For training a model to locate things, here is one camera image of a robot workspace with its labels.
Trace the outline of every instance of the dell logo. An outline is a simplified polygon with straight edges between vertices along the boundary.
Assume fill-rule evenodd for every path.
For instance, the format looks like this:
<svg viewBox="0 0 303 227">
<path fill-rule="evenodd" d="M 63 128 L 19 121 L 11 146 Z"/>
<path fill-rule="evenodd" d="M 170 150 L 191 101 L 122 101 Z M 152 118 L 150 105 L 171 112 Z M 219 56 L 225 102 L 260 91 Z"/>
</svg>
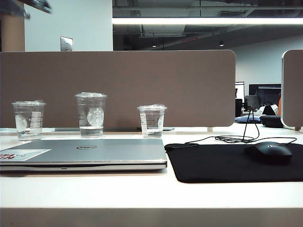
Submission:
<svg viewBox="0 0 303 227">
<path fill-rule="evenodd" d="M 93 148 L 96 148 L 97 146 L 80 146 L 80 147 L 77 147 L 77 149 L 80 149 L 80 150 L 85 150 L 85 149 L 93 149 Z"/>
</svg>

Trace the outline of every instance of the clear plastic cup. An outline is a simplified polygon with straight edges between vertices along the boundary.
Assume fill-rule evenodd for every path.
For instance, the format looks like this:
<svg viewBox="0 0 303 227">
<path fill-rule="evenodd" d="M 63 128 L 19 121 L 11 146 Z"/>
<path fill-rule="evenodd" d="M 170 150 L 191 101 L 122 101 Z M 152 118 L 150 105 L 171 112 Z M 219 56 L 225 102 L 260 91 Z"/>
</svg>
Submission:
<svg viewBox="0 0 303 227">
<path fill-rule="evenodd" d="M 162 136 L 164 111 L 163 104 L 142 105 L 138 107 L 141 118 L 142 135 L 145 138 L 159 138 Z"/>
<path fill-rule="evenodd" d="M 107 95 L 81 92 L 75 96 L 78 103 L 81 137 L 101 138 L 103 136 L 104 108 Z"/>
<path fill-rule="evenodd" d="M 15 111 L 18 139 L 41 139 L 45 103 L 42 100 L 16 101 L 12 105 Z"/>
</svg>

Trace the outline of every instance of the ceiling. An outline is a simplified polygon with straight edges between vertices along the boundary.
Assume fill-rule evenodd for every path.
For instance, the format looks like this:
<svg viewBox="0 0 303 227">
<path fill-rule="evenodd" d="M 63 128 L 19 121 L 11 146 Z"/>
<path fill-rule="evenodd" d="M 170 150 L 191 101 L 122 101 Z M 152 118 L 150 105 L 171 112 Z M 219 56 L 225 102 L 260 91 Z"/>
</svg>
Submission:
<svg viewBox="0 0 303 227">
<path fill-rule="evenodd" d="M 303 17 L 303 0 L 113 0 L 113 17 Z M 303 35 L 303 26 L 114 25 L 113 33 L 114 50 L 203 50 Z"/>
</svg>

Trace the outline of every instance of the gray partition panel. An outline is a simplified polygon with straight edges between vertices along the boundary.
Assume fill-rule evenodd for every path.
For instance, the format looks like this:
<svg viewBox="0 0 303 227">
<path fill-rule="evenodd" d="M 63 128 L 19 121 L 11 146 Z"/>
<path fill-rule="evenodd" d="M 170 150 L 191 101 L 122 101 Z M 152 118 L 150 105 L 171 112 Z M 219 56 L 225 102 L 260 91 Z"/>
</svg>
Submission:
<svg viewBox="0 0 303 227">
<path fill-rule="evenodd" d="M 282 122 L 303 126 L 303 50 L 286 51 L 282 60 Z"/>
<path fill-rule="evenodd" d="M 43 99 L 44 127 L 78 127 L 78 92 L 108 95 L 105 128 L 140 126 L 137 106 L 163 103 L 165 126 L 234 122 L 232 51 L 3 52 L 1 127 L 15 127 L 11 102 Z"/>
</svg>

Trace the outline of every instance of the light switch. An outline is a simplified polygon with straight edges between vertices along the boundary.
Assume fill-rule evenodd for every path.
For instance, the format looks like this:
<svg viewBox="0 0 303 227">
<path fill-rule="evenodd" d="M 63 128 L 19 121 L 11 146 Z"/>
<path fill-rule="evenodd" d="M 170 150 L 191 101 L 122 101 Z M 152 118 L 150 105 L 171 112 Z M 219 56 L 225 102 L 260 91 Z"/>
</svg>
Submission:
<svg viewBox="0 0 303 227">
<path fill-rule="evenodd" d="M 61 51 L 72 51 L 72 38 L 60 36 Z"/>
</svg>

